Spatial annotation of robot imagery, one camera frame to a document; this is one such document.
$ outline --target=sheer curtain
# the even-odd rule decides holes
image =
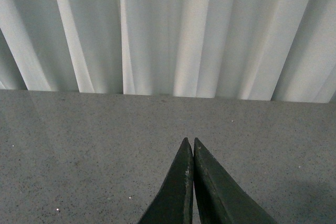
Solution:
[[[336,0],[0,0],[0,89],[336,101]]]

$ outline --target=white curtain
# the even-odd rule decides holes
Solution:
[[[336,101],[336,0],[0,0],[0,89]]]

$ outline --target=curtain fold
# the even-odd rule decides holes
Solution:
[[[0,89],[336,101],[336,0],[0,0]]]

